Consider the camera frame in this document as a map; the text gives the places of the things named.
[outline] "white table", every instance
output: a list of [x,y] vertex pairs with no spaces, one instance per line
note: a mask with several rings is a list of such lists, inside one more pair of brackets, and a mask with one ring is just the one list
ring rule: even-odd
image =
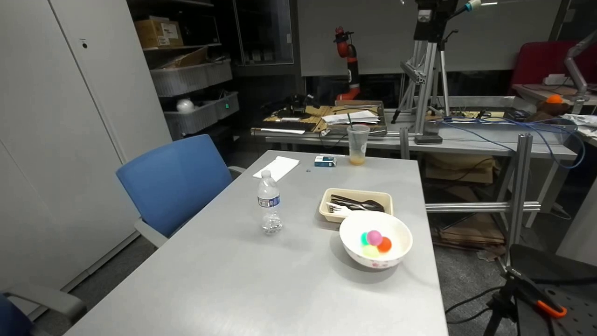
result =
[[[284,231],[259,233],[258,179],[276,155],[299,159],[278,185]],[[416,334],[446,336],[446,317],[418,164],[368,159],[314,168],[312,153],[269,151],[196,215],[69,336]],[[317,215],[328,187],[390,192],[414,246],[390,271],[343,250],[338,224]]]

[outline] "box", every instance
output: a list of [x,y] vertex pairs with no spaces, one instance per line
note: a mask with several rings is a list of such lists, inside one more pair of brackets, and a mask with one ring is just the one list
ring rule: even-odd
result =
[[226,119],[228,116],[239,112],[239,93],[231,91],[217,101],[218,119]]
[[189,67],[153,69],[159,97],[175,97],[231,80],[230,60]]
[[134,22],[144,48],[172,48],[183,45],[181,28],[166,17],[149,17]]
[[498,174],[498,162],[493,157],[472,155],[425,155],[427,179],[465,181],[491,185]]
[[196,134],[218,121],[217,101],[207,101],[189,112],[166,110],[168,129],[174,140]]

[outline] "plastic cup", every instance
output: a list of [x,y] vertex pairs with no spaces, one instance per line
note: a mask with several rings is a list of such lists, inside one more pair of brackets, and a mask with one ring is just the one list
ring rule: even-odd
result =
[[362,166],[366,162],[366,153],[368,153],[370,127],[351,125],[347,131],[349,131],[349,162],[353,166]]

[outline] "chair backrest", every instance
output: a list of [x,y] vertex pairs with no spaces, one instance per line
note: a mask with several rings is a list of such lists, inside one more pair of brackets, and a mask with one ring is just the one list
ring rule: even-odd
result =
[[0,293],[0,334],[30,336],[34,323]]
[[[575,41],[541,41],[523,45],[511,84],[541,84],[550,73],[567,73],[564,60]],[[597,47],[590,47],[575,58],[580,73],[588,82],[597,80]]]
[[231,181],[226,162],[207,134],[151,149],[116,175],[142,220],[170,237]]

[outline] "water bottle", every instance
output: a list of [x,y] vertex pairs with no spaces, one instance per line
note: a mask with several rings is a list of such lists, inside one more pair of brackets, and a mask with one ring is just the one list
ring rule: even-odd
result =
[[261,230],[265,235],[276,235],[282,230],[280,190],[269,170],[261,172],[261,183],[258,188],[258,203],[261,207]]

